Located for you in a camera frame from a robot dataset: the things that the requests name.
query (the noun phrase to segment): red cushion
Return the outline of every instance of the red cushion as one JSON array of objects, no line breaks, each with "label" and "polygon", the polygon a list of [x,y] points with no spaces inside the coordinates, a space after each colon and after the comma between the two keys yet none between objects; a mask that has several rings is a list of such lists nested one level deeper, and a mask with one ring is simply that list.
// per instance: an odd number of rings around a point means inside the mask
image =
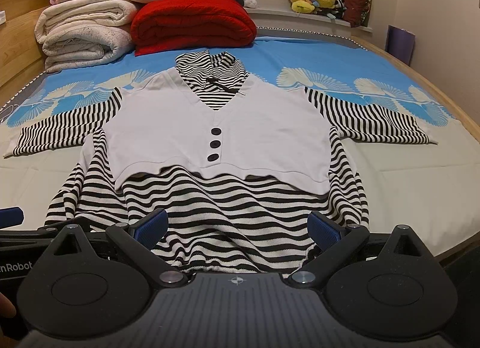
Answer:
[{"label": "red cushion", "polygon": [[242,47],[257,35],[235,0],[158,0],[131,23],[136,56],[188,47]]},{"label": "red cushion", "polygon": [[346,11],[342,19],[349,22],[351,27],[361,25],[370,11],[371,0],[344,0],[344,2]]}]

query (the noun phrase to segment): silver screw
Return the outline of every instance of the silver screw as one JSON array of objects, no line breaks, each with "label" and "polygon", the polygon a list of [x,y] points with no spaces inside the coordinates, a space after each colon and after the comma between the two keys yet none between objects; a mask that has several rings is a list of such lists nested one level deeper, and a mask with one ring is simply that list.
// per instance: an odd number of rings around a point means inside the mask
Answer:
[{"label": "silver screw", "polygon": [[297,283],[307,284],[315,280],[315,275],[308,271],[296,271],[292,275],[292,279]]},{"label": "silver screw", "polygon": [[183,274],[179,271],[165,271],[160,274],[160,280],[164,283],[178,283],[183,279]]}]

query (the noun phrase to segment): bed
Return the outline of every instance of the bed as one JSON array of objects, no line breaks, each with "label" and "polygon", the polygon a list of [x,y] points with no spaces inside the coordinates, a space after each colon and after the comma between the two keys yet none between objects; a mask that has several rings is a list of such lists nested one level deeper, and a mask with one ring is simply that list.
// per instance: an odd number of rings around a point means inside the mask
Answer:
[{"label": "bed", "polygon": [[[185,51],[135,57],[57,74],[43,73],[33,26],[48,0],[0,0],[0,150],[12,135],[52,114],[106,100],[114,87],[134,87],[170,68]],[[223,49],[213,49],[212,53]],[[361,174],[370,231],[412,226],[445,259],[480,232],[480,127],[425,78],[359,38],[259,28],[250,48],[229,49],[248,71],[279,88],[308,86],[357,104],[379,104],[414,115],[438,145],[343,144]],[[0,160],[0,208],[25,213],[15,229],[45,221],[52,197],[76,165],[80,147]]]}]

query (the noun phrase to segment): bed sheet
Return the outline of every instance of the bed sheet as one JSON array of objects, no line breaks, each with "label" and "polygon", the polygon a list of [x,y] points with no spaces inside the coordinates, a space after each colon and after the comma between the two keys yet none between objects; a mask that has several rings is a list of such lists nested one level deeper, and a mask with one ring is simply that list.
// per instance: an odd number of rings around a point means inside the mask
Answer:
[{"label": "bed sheet", "polygon": [[[280,88],[308,86],[359,104],[376,103],[414,115],[438,145],[344,144],[367,193],[370,230],[411,225],[434,254],[480,231],[480,145],[433,98],[384,58],[361,48],[315,40],[258,38],[229,51],[250,73]],[[114,87],[133,88],[174,66],[186,50],[134,57],[102,66],[49,75],[37,91],[0,125],[5,151],[19,128],[52,114],[98,103]],[[77,163],[79,147],[0,160],[0,207],[20,206],[25,222],[42,225],[45,212]]]}]

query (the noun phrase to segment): purple yoga mat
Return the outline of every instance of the purple yoga mat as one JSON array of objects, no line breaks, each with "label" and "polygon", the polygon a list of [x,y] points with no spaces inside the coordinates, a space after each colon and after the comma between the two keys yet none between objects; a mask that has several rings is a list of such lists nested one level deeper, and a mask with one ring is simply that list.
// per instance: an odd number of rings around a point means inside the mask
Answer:
[{"label": "purple yoga mat", "polygon": [[388,26],[385,51],[410,66],[413,49],[415,47],[415,35],[402,28]]}]

